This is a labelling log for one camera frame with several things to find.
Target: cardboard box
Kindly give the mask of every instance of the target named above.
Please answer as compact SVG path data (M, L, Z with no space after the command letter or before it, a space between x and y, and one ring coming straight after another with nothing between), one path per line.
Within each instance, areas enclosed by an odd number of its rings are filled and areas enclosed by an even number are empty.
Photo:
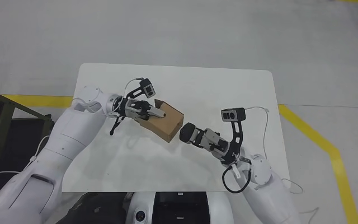
M148 120L137 119L137 122L169 143L183 126L184 115L164 101L155 99L154 102L156 108L163 110L166 116L151 116Z

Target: white table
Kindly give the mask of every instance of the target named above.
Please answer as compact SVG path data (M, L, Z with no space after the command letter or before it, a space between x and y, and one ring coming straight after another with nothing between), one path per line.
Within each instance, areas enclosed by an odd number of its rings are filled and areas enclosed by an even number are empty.
M231 141L230 123L222 122L225 108L262 106L269 109L266 152L272 168L289 179L284 140L272 74L269 71L136 66L85 63L78 74L74 97L84 86L123 94L126 83L148 77L162 99L184 113L184 123L211 128ZM132 82L128 90L136 88ZM265 112L246 112L243 146L263 155ZM107 119L93 142L72 162L63 180L64 192L222 191L224 167L209 152L180 142L170 144L125 119L113 136L114 123ZM238 185L227 175L228 185Z

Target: floor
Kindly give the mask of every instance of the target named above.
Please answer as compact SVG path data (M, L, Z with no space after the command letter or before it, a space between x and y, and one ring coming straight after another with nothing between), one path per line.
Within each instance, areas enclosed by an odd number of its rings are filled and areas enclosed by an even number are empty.
M358 4L0 1L0 94L72 96L85 62L271 71L278 103L339 149L358 204ZM35 109L55 119L63 111ZM346 223L328 154L283 117L281 124L291 178L304 188L296 206L320 207L311 223ZM230 198L237 223L256 223L235 207L238 197Z

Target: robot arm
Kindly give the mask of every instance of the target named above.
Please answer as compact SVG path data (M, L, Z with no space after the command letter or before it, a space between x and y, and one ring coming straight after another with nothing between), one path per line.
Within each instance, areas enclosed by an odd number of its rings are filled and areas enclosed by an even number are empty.
M140 85L135 90L142 91L139 95L155 95L148 79L141 79ZM107 116L117 113L133 119L164 117L163 111L154 109L148 102L128 98L85 87L77 102L58 119L38 157L1 189L0 223L42 223L49 218L61 199L62 179L67 168L92 142Z
M290 192L280 177L271 170L269 162L259 154L252 155L241 147L243 141L241 121L246 119L244 108L222 110L222 120L231 122L233 140L224 140L220 133L209 128L201 130L187 123L180 130L180 140L204 148L227 169L222 179L231 193L242 192L255 215L265 224L299 224ZM225 175L232 171L240 190L233 191L226 186Z

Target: yellow floor line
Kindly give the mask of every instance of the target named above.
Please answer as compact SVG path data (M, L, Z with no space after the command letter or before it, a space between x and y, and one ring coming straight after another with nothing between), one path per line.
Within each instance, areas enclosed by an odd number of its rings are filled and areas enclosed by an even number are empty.
M279 105L280 114L286 118L293 126L299 129L309 139L316 143L326 153L328 153L332 168L335 173L336 182L340 191L343 208L348 224L358 223L358 214L354 203L352 191L348 182L345 166L338 148L326 140L316 130L311 128L304 120L294 114L287 106Z
M358 0L338 0L339 2L358 3Z
M23 106L40 106L49 108L68 108L71 106L72 96L30 96L3 95Z
M28 96L28 95L3 95L24 106L39 106L51 108L67 108L71 105L72 96ZM328 153L332 168L336 177L338 189L345 211L348 224L358 223L358 214L353 200L351 188L346 175L345 167L338 148L327 141L316 130L311 128L304 120L299 118L285 105L279 105L280 114L286 118L293 126L299 129L309 139L316 143L326 153Z

